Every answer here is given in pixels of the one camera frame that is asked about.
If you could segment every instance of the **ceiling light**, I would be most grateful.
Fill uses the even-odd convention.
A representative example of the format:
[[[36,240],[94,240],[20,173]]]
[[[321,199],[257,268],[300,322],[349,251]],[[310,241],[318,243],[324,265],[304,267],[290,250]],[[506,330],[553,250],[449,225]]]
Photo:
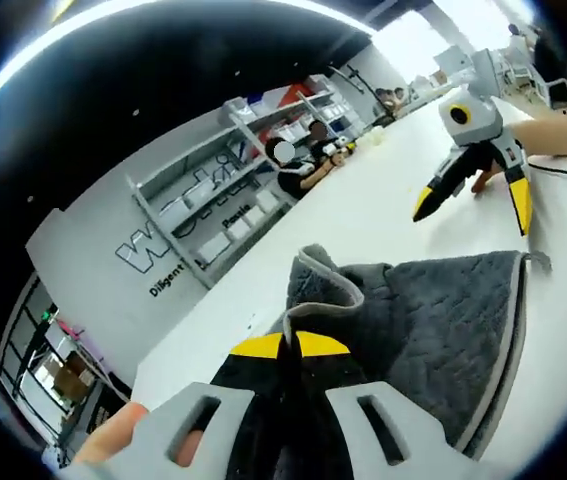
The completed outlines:
[[[94,7],[85,10],[81,13],[77,13],[73,17],[59,23],[58,25],[52,27],[50,30],[45,32],[43,35],[38,37],[32,43],[27,45],[23,50],[18,52],[14,57],[12,57],[0,70],[0,90],[5,86],[5,84],[14,76],[16,73],[25,67],[30,61],[32,61],[36,56],[43,52],[50,45],[58,42],[60,39],[69,35],[75,30],[78,30],[85,25],[88,25],[96,20],[113,15],[124,10],[145,5],[148,3],[155,3],[161,0],[108,0],[106,2],[95,5]],[[374,35],[376,30],[368,27],[367,25],[359,22],[336,11],[332,8],[319,5],[317,3],[311,2],[309,0],[262,0],[272,3],[282,3],[290,5],[293,7],[302,8],[304,10],[309,10],[326,17],[330,17],[341,23],[345,23],[357,30],[368,35]]]

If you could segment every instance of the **yellow circle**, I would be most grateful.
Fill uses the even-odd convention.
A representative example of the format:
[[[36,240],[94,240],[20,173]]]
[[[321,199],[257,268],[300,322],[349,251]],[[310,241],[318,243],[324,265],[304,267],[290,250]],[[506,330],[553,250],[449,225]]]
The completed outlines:
[[[466,120],[461,122],[458,121],[456,118],[454,118],[454,111],[455,110],[460,110],[461,112],[463,112],[465,114]],[[472,114],[470,113],[470,109],[467,108],[465,105],[452,105],[450,106],[450,116],[452,117],[452,119],[456,122],[459,123],[460,125],[467,125],[468,123],[470,123],[472,121]]]

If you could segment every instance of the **black ceiling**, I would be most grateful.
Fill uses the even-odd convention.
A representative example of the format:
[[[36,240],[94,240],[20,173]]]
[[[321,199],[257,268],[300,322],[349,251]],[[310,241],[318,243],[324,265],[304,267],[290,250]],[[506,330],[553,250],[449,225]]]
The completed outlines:
[[[358,20],[383,4],[366,22],[381,28],[426,1],[320,3]],[[77,0],[65,18],[94,3]],[[0,64],[47,28],[44,7],[0,2]],[[49,211],[154,138],[229,98],[340,66],[368,43],[343,23],[263,0],[163,0],[64,37],[0,91],[0,269],[27,266],[23,246]]]

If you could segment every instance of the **gray towel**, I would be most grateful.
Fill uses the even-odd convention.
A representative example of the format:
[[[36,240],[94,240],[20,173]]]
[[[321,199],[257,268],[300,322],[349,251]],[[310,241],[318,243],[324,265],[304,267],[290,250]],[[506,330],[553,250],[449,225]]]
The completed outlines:
[[[345,344],[370,381],[391,384],[443,424],[450,445],[476,457],[518,364],[529,258],[550,268],[545,255],[520,252],[339,268],[312,245],[294,260],[288,310],[272,331],[289,318]]]

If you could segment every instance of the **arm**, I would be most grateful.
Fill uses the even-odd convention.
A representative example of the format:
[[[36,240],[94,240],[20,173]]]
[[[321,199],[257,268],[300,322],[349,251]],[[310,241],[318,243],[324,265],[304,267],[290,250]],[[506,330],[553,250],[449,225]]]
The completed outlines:
[[[330,173],[330,170],[332,170],[332,168],[334,168],[334,165],[332,165],[331,162],[325,162],[318,169],[316,169],[316,171],[312,175],[309,175],[301,180],[301,188],[303,190],[311,189],[312,187],[314,187],[314,185],[323,180],[327,176],[327,174]]]
[[[567,155],[567,115],[509,125],[528,155]]]

